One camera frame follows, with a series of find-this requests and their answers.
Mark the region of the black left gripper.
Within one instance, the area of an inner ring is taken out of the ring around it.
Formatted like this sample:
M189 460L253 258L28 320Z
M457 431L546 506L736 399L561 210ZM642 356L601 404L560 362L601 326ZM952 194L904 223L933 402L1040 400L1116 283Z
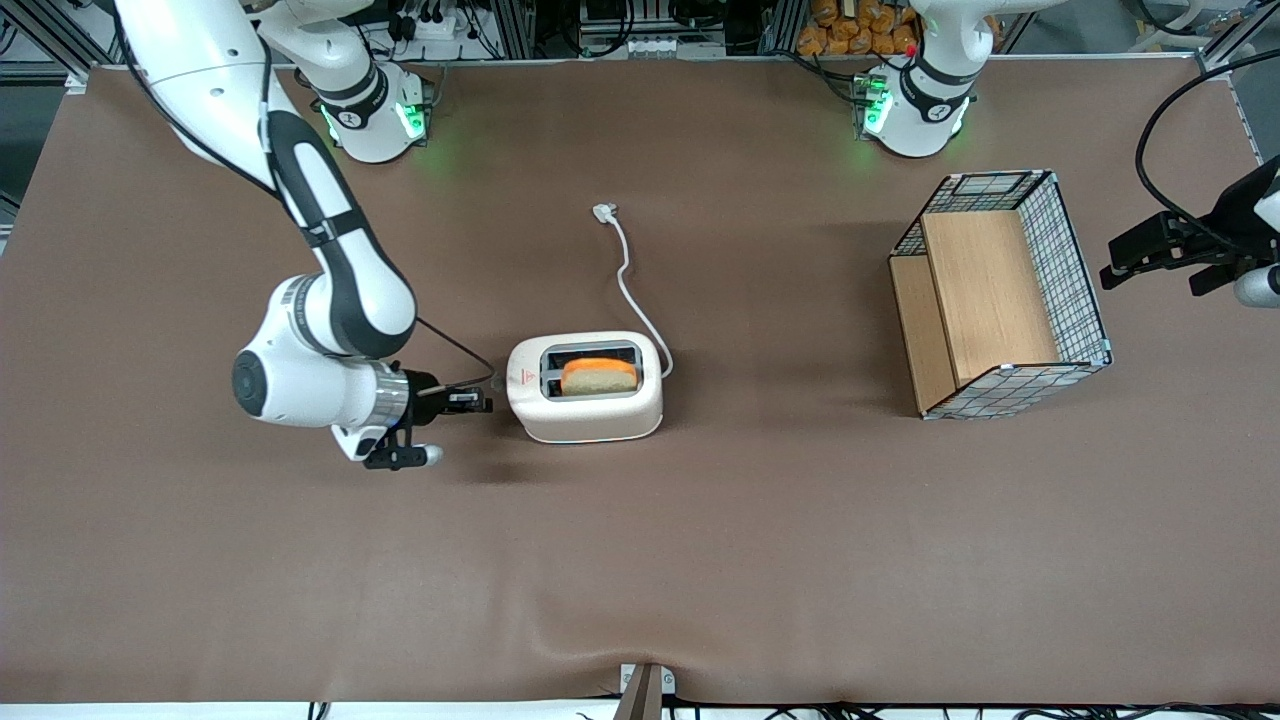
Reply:
M1279 155L1228 186L1201 220L1243 258L1277 261ZM1172 211L1158 211L1108 241L1110 264L1100 270L1102 290L1134 275L1178 269L1206 260L1206 240Z

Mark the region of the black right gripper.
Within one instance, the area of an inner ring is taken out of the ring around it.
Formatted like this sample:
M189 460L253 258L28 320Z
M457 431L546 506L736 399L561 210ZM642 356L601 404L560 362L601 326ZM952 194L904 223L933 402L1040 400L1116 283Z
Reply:
M406 372L410 400L402 423L406 427L425 427L444 414L489 414L493 400L481 386L457 386L442 389L438 378L426 372Z

